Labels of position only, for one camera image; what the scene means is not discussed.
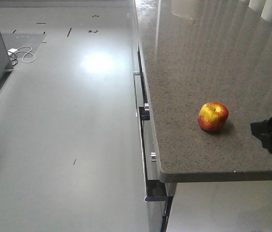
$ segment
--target countertop edge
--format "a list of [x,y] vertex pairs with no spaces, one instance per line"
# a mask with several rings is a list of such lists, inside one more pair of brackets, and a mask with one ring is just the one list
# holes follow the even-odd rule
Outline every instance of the countertop edge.
[[165,173],[158,171],[162,183],[184,182],[226,182],[226,181],[267,181],[272,180],[272,172],[243,173]]

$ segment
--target countertop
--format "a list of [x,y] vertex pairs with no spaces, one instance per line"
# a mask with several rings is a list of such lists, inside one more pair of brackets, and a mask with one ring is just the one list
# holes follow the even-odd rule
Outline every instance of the countertop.
[[[272,180],[272,155],[250,123],[272,117],[272,25],[240,0],[136,2],[162,182]],[[207,102],[227,106],[218,134]]]

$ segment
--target gray mat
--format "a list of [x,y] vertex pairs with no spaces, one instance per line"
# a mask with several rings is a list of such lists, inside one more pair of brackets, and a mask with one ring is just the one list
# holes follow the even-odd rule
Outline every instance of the gray mat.
[[[32,53],[34,54],[37,49],[39,48],[41,42],[44,40],[45,38],[45,34],[21,34],[21,33],[3,33],[1,34],[6,48],[7,50],[11,49],[11,48],[19,48],[19,47],[23,47],[23,46],[30,46],[32,47]],[[24,48],[21,49],[20,51],[28,51],[29,48]],[[25,53],[21,52],[18,53],[17,56],[18,58],[23,57]]]

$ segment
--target power adapter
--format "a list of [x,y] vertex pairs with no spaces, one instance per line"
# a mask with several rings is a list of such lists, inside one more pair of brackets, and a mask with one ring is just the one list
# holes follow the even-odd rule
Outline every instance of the power adapter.
[[8,56],[13,56],[17,51],[18,51],[18,49],[15,49],[15,48],[9,49],[8,50]]

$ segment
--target gray floor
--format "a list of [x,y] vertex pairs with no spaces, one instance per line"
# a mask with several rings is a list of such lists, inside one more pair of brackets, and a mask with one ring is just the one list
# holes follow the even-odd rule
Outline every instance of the gray floor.
[[2,33],[47,34],[0,92],[0,232],[152,231],[127,15],[0,8]]

